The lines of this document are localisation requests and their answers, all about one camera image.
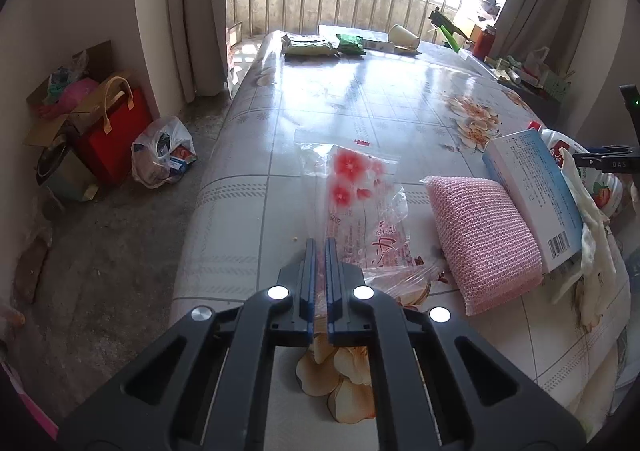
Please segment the white yogurt bottle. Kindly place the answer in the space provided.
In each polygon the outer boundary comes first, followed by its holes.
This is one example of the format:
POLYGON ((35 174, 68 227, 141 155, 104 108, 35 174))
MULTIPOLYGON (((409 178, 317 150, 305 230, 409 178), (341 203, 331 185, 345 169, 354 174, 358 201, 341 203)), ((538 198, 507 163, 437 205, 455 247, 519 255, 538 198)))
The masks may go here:
MULTIPOLYGON (((552 129, 548 129, 539 122, 530 122, 528 129, 536 130, 544 144, 547 145, 551 155, 559 166, 563 165, 564 159, 561 155, 561 148, 566 148, 570 154, 586 154, 588 150, 565 134, 552 129)), ((579 167, 578 168, 582 183, 588 190, 594 200, 594 203, 600 208, 600 211, 608 217, 612 218, 614 212, 620 207, 623 200, 623 182, 614 174, 603 174, 599 169, 579 167)))

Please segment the clear red flower plastic bag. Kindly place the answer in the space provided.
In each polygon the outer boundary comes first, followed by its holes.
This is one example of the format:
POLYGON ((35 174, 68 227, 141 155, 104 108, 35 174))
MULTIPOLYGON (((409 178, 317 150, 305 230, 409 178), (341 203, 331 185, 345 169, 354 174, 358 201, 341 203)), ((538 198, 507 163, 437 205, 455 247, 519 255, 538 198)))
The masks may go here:
POLYGON ((403 306, 422 304, 444 271, 411 249, 399 158, 361 139, 305 129, 294 133, 294 148, 311 236, 320 245, 333 237, 338 258, 360 268, 367 285, 403 306))

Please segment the blue white carton box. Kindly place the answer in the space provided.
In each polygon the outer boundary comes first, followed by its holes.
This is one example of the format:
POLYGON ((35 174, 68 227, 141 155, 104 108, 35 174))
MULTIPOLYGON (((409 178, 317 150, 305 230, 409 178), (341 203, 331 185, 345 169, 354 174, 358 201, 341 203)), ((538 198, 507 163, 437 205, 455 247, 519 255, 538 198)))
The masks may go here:
POLYGON ((582 216, 561 169, 535 130, 490 140, 483 154, 488 174, 518 208, 549 273, 582 249, 582 216))

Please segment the white cloth rag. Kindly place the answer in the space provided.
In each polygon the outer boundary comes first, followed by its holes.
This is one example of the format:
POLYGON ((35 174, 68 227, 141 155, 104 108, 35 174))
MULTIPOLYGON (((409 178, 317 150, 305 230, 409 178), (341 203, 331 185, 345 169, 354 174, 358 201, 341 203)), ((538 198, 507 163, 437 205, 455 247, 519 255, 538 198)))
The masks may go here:
POLYGON ((560 154, 563 157, 563 178, 582 217, 580 272, 585 283, 584 298, 597 311, 604 310, 616 294, 616 269, 605 229, 608 218, 582 183, 573 155, 567 148, 560 148, 560 154))

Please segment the dark side cabinet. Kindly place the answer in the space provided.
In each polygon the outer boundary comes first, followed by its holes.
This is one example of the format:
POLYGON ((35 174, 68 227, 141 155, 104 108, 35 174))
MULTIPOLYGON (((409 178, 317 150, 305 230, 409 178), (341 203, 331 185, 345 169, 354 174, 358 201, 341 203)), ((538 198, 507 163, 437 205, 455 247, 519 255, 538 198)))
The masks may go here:
POLYGON ((524 82, 515 84, 508 72, 489 70, 501 86, 501 90, 516 105, 527 108, 542 120, 544 125, 554 129, 558 125, 561 104, 542 90, 530 89, 524 82))

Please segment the green plastic basket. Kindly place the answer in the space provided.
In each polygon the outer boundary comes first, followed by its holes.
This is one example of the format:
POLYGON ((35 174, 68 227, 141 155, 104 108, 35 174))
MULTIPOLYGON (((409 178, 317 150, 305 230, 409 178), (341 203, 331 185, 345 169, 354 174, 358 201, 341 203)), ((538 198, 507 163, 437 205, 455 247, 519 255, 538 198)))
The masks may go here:
POLYGON ((565 78, 555 74, 552 70, 545 70, 539 78, 541 89, 552 99, 563 103, 570 92, 570 82, 565 78))

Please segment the pink knitted sponge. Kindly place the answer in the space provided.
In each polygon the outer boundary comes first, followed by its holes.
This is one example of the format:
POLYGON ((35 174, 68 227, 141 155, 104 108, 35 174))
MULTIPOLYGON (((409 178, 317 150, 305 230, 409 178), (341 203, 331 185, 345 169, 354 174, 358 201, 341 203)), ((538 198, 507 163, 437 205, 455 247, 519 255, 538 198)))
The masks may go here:
POLYGON ((540 249, 502 185, 437 176, 425 178, 424 185, 467 315, 494 309, 541 284, 540 249))

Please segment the right grey curtain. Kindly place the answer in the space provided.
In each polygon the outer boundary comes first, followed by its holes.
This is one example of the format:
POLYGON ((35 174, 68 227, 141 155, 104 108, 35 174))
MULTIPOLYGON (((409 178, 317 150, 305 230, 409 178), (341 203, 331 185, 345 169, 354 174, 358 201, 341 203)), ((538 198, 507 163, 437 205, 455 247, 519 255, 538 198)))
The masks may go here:
POLYGON ((568 71, 590 0, 506 0, 496 21, 491 58, 508 55, 523 61, 530 52, 546 47, 544 62, 555 73, 568 71))

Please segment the grey curtain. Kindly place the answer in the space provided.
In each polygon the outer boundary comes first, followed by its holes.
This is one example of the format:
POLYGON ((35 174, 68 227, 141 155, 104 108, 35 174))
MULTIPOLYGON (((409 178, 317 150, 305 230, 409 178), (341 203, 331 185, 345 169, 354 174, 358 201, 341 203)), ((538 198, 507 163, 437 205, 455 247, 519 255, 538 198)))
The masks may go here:
POLYGON ((184 101, 228 89, 227 0, 167 0, 184 101))
POLYGON ((530 52, 546 47, 544 62, 555 73, 568 71, 590 0, 506 0, 496 21, 491 58, 508 55, 523 61, 530 52))

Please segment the white plastic shopping bag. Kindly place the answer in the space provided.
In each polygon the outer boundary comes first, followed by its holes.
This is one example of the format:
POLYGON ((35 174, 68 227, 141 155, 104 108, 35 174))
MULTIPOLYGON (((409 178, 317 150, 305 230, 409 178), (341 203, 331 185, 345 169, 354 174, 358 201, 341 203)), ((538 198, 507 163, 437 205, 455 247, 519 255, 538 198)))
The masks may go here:
POLYGON ((146 189, 179 181, 198 159, 189 130, 177 116, 154 120, 131 145, 131 174, 146 189))

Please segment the red paper bag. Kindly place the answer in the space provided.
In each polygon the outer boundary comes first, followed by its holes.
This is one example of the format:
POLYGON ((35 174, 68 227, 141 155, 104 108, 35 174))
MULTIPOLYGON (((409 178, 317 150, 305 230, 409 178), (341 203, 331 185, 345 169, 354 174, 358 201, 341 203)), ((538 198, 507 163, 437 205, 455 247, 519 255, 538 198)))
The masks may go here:
POLYGON ((122 185, 131 174, 131 147, 152 122, 143 91, 114 75, 100 91, 98 120, 75 141, 78 154, 106 189, 122 185))

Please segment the pale green snack packet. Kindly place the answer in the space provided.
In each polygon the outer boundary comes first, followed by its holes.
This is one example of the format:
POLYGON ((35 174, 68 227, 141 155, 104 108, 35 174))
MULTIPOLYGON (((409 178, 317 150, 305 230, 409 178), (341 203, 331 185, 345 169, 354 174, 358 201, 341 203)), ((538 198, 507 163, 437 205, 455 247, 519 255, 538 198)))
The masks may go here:
POLYGON ((285 56, 337 56, 337 47, 331 41, 316 36, 288 36, 281 38, 282 53, 285 56))

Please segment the small white box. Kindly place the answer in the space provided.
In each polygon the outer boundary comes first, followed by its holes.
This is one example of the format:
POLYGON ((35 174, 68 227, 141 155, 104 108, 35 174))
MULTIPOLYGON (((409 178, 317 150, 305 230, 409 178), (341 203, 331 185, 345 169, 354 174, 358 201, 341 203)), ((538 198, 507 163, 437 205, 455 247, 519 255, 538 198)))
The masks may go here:
POLYGON ((363 39, 362 45, 366 50, 383 52, 383 53, 395 52, 395 45, 388 41, 363 39))

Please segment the white paper cup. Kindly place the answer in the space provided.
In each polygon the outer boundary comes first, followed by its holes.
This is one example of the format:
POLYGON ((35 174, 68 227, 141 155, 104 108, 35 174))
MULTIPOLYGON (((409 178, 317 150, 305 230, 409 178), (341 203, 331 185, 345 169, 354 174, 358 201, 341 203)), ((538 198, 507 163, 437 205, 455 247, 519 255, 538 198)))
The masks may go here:
POLYGON ((399 24, 394 24, 388 32, 388 41, 397 47, 416 50, 420 46, 421 39, 409 29, 399 24))

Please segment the cardboard box with clutter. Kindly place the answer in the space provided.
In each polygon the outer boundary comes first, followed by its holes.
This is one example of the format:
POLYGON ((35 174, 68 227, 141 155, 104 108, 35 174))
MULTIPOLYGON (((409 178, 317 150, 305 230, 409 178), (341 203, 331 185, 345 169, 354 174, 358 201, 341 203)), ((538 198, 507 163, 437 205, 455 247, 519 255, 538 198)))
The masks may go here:
POLYGON ((96 171, 80 153, 79 140, 92 127, 112 132, 108 112, 132 104, 127 72, 114 69, 107 40, 74 54, 26 99, 35 122, 25 144, 39 148, 36 181, 55 197, 90 202, 100 189, 96 171))

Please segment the left grey curtain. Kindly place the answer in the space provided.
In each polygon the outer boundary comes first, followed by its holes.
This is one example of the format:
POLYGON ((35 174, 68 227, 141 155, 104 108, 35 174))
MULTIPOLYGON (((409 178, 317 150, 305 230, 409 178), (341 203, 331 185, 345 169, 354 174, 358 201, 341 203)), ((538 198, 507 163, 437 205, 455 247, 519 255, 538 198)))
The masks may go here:
POLYGON ((228 89, 227 0, 167 0, 184 101, 228 89))

